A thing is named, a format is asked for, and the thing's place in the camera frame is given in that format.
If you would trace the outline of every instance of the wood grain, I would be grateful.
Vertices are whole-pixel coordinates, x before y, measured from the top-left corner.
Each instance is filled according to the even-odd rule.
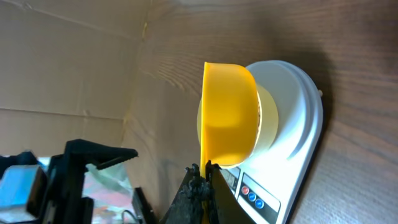
[[[141,153],[130,178],[161,217],[183,168],[199,161],[203,63],[286,60],[323,90],[325,110],[292,221],[396,223],[397,9],[394,0],[154,1],[124,135]]]

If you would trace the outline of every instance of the white scale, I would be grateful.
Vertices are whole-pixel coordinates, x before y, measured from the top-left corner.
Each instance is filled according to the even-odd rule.
[[[246,68],[272,95],[279,127],[269,150],[260,149],[240,166],[221,172],[256,223],[285,223],[321,132],[320,92],[303,70],[287,62],[256,62]]]

